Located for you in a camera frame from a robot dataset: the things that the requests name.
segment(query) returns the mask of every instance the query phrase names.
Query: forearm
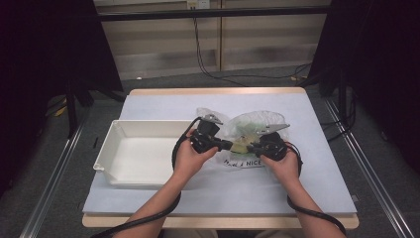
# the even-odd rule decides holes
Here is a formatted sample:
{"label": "forearm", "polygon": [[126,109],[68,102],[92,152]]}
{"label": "forearm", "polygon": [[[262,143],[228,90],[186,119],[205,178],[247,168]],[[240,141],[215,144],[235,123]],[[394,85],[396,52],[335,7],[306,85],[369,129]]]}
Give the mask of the forearm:
{"label": "forearm", "polygon": [[[147,217],[159,213],[170,207],[179,193],[182,191],[188,179],[172,175],[166,184],[149,199],[139,210],[137,210],[128,220],[133,221],[139,218]],[[158,237],[166,217],[152,221],[150,223],[139,225],[128,230],[117,233],[114,237]]]}
{"label": "forearm", "polygon": [[[299,183],[286,189],[292,202],[300,207],[322,212],[321,208],[312,199],[309,193]],[[340,229],[330,221],[296,212],[302,225],[305,237],[345,237]]]}

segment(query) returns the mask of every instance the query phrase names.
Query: wall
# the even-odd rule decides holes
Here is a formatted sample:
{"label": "wall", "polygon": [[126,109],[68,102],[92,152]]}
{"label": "wall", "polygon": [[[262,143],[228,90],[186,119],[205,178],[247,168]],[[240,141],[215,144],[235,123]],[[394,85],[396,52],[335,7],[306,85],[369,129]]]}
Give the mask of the wall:
{"label": "wall", "polygon": [[[95,1],[98,13],[184,10],[186,1]],[[211,8],[328,5],[328,0],[211,0]],[[198,19],[206,69],[296,65],[312,61],[325,15]],[[192,19],[104,22],[122,79],[199,72]]]}

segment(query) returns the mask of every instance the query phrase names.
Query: gray carpet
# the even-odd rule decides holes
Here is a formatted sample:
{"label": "gray carpet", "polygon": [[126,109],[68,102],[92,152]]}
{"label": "gray carpet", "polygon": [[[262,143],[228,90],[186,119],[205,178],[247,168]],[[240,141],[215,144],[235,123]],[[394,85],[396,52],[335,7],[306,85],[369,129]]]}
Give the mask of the gray carpet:
{"label": "gray carpet", "polygon": [[[263,74],[281,76],[294,74],[295,67],[237,70],[225,74]],[[289,78],[230,77],[245,86],[293,86]],[[123,81],[125,93],[134,88],[177,88],[239,86],[221,79],[210,78],[201,73]],[[307,88],[309,98],[320,122],[330,122],[332,117],[317,86]],[[118,119],[123,103],[106,97],[98,97],[88,110],[86,125],[60,181],[47,217],[38,237],[88,237],[101,229],[85,228],[81,224],[83,202],[86,199],[94,176],[92,165],[105,139],[112,120]],[[85,108],[78,110],[82,115]],[[326,138],[338,133],[330,127]],[[414,236],[420,236],[420,178],[403,161],[392,142],[384,141],[381,130],[374,120],[358,104],[356,123],[352,132],[360,142],[369,162],[395,201]],[[19,237],[33,208],[48,182],[56,160],[66,143],[68,124],[66,115],[49,117],[44,132],[39,137],[31,159],[22,165],[14,186],[0,200],[0,237]],[[359,165],[343,138],[330,143],[351,194],[359,201],[360,226],[351,230],[348,237],[398,237],[382,207],[373,194]],[[221,237],[242,237],[246,232],[223,232]]]}

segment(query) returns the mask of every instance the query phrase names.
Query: floor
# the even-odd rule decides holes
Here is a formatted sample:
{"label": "floor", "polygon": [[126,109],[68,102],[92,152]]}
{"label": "floor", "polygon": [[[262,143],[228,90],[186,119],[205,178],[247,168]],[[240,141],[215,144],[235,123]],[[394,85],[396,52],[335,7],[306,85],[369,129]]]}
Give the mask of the floor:
{"label": "floor", "polygon": [[[201,73],[165,76],[142,80],[125,80],[125,93],[134,88],[164,87],[214,87],[214,86],[294,86],[295,82],[284,75],[294,74],[295,67],[260,68],[224,73],[248,74],[251,77],[230,77],[229,80],[209,78]],[[257,75],[271,75],[276,78],[260,78]],[[325,98],[321,98],[317,86],[306,88],[314,110],[322,123],[334,120]],[[336,101],[337,95],[331,98]],[[62,165],[62,176],[56,181],[58,189],[52,194],[52,201],[41,214],[38,229],[30,230],[23,237],[88,237],[103,229],[91,229],[81,224],[81,208],[93,178],[91,169],[103,143],[110,122],[117,119],[123,103],[98,97],[91,108],[78,107],[80,122],[84,123],[77,139],[77,146],[68,161]],[[367,162],[371,166],[370,175],[361,169],[363,165],[355,159],[344,137],[330,142],[330,148],[339,168],[354,196],[360,226],[351,230],[348,237],[416,237],[420,236],[420,177],[401,158],[392,141],[383,140],[381,129],[374,119],[357,104],[357,116],[352,134],[360,144]],[[325,126],[326,138],[339,133],[336,126]],[[27,227],[27,222],[49,184],[57,161],[67,140],[68,123],[66,112],[61,116],[50,116],[41,133],[32,157],[22,165],[13,187],[0,199],[0,237],[19,237]],[[380,184],[371,184],[368,177]],[[378,200],[381,196],[389,199]],[[391,202],[394,206],[386,207]],[[406,223],[408,228],[398,229],[389,220],[397,215],[398,224]],[[220,231],[220,237],[252,237],[251,231]]]}

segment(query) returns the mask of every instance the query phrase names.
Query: hand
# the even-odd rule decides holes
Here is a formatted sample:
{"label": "hand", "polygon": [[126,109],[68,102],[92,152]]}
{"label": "hand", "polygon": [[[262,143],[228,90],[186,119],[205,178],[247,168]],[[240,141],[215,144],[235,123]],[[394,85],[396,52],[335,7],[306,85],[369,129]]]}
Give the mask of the hand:
{"label": "hand", "polygon": [[[190,130],[187,133],[187,137],[190,137],[194,130],[195,129]],[[200,171],[204,163],[216,154],[216,152],[218,152],[218,148],[214,147],[205,153],[198,154],[194,148],[192,148],[189,139],[183,141],[176,153],[176,163],[173,174],[186,180],[191,179]]]}
{"label": "hand", "polygon": [[285,157],[278,162],[264,155],[261,155],[260,158],[272,169],[275,177],[286,189],[300,184],[297,156],[292,150],[287,149]]}

